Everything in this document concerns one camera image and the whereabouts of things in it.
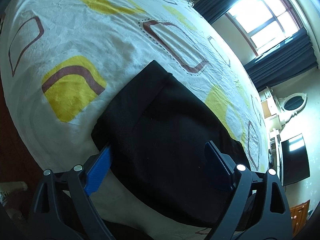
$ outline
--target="flat screen tv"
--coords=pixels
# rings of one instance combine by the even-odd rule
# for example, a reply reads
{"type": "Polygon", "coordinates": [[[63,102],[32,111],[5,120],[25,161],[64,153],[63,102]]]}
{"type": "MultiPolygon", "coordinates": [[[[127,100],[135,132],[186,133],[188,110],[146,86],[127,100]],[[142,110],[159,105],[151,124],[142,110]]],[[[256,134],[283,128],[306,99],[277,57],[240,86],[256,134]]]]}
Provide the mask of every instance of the flat screen tv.
{"type": "Polygon", "coordinates": [[[309,160],[302,134],[282,144],[283,186],[310,177],[309,160]]]}

